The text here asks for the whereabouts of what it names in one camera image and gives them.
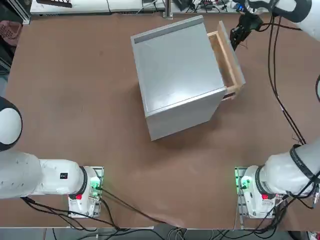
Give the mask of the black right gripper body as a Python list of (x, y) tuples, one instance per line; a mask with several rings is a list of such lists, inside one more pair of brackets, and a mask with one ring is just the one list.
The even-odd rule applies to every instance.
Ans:
[(240, 34), (247, 34), (259, 30), (262, 25), (263, 21), (258, 15), (245, 13), (240, 15), (236, 30)]

